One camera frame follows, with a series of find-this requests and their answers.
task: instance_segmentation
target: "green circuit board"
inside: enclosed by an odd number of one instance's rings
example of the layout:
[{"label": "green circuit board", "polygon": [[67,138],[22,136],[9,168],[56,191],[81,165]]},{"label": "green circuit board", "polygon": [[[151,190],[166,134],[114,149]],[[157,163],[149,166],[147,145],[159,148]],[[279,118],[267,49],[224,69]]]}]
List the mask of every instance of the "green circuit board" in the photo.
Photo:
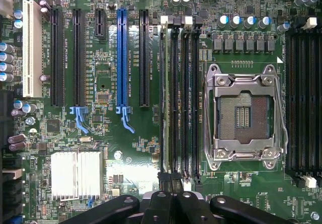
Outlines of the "green circuit board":
[{"label": "green circuit board", "polygon": [[[203,27],[199,37],[199,96],[198,129],[203,129],[203,83],[204,75],[211,64],[217,64],[223,73],[260,74],[265,66],[271,64],[276,69],[281,85],[280,93],[285,109],[285,37],[277,32],[277,26],[290,20],[295,15],[308,13],[320,14],[321,7],[296,7],[294,0],[191,0],[187,7],[174,7],[171,0],[50,0],[50,4],[59,8],[64,15],[64,106],[51,104],[51,82],[44,82],[43,98],[28,98],[29,104],[37,105],[37,112],[28,114],[35,118],[35,124],[28,126],[25,118],[15,118],[15,134],[26,136],[26,147],[20,152],[5,150],[5,158],[21,156],[23,164],[23,217],[24,223],[35,221],[37,224],[59,223],[89,208],[122,194],[142,198],[143,193],[158,190],[157,174],[161,165],[165,171],[171,171],[171,151],[165,152],[165,160],[160,162],[160,17],[163,15],[184,15],[187,8],[192,15],[199,15]],[[108,3],[128,12],[128,102],[131,108],[129,125],[135,130],[131,133],[123,127],[121,116],[116,114],[117,98],[117,20],[116,11],[108,8]],[[23,6],[23,0],[15,0],[15,9]],[[81,9],[85,15],[85,102],[88,114],[83,126],[89,131],[85,134],[77,128],[75,115],[70,113],[73,106],[73,9]],[[107,39],[95,37],[95,9],[106,12]],[[150,50],[149,72],[149,107],[139,105],[140,42],[139,10],[157,13],[157,25],[150,24],[148,29]],[[239,15],[241,18],[254,16],[271,19],[266,29],[257,25],[245,30],[240,24],[237,28],[218,28],[217,21],[221,15],[229,18]],[[42,72],[51,74],[51,26],[42,21]],[[3,19],[2,41],[14,43],[14,35],[23,29],[13,26],[11,20]],[[170,35],[167,29],[164,36],[165,69],[170,77]],[[214,35],[217,39],[265,39],[275,43],[275,49],[269,53],[235,53],[213,51]],[[181,39],[178,43],[178,71],[181,72]],[[22,94],[21,77],[23,76],[23,57],[15,51],[16,66],[13,83],[3,88],[15,91],[16,98]],[[165,92],[167,99],[170,93]],[[180,112],[181,101],[178,101]],[[178,128],[181,127],[180,116]],[[90,137],[82,142],[81,137]],[[216,195],[227,195],[252,206],[275,214],[282,218],[295,218],[299,223],[322,223],[312,220],[311,213],[322,215],[322,188],[298,188],[291,177],[285,174],[285,153],[272,170],[264,168],[260,161],[227,162],[218,171],[212,171],[203,151],[203,137],[199,135],[200,175],[203,188],[201,194],[209,201]],[[103,195],[95,199],[91,206],[90,198],[60,201],[52,198],[51,192],[51,155],[57,152],[100,152],[102,154]],[[191,178],[185,179],[185,185],[195,183]]]}]

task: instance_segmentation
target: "cpu socket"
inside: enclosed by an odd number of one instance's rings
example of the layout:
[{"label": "cpu socket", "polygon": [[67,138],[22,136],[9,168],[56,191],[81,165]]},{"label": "cpu socket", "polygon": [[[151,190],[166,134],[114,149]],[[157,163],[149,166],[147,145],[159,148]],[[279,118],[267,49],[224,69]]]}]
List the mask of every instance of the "cpu socket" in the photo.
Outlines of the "cpu socket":
[{"label": "cpu socket", "polygon": [[210,169],[228,161],[263,161],[273,169],[288,143],[274,66],[251,75],[224,74],[212,64],[205,77],[204,151]]}]

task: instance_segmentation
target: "blue pcie slot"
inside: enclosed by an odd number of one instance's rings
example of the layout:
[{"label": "blue pcie slot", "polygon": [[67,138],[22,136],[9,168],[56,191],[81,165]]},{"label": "blue pcie slot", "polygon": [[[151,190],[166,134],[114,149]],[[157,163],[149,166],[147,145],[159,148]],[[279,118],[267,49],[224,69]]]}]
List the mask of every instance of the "blue pcie slot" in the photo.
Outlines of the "blue pcie slot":
[{"label": "blue pcie slot", "polygon": [[127,49],[127,10],[117,10],[117,99],[116,113],[122,114],[123,126],[134,133],[128,125],[131,107],[128,106],[128,49]]}]

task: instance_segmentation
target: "motherboard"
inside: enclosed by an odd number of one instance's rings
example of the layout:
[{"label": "motherboard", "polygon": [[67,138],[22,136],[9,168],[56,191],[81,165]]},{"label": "motherboard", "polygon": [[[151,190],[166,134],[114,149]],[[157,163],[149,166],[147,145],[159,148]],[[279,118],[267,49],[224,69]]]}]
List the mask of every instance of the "motherboard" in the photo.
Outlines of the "motherboard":
[{"label": "motherboard", "polygon": [[0,0],[0,223],[141,199],[161,173],[206,201],[322,223],[321,10]]}]

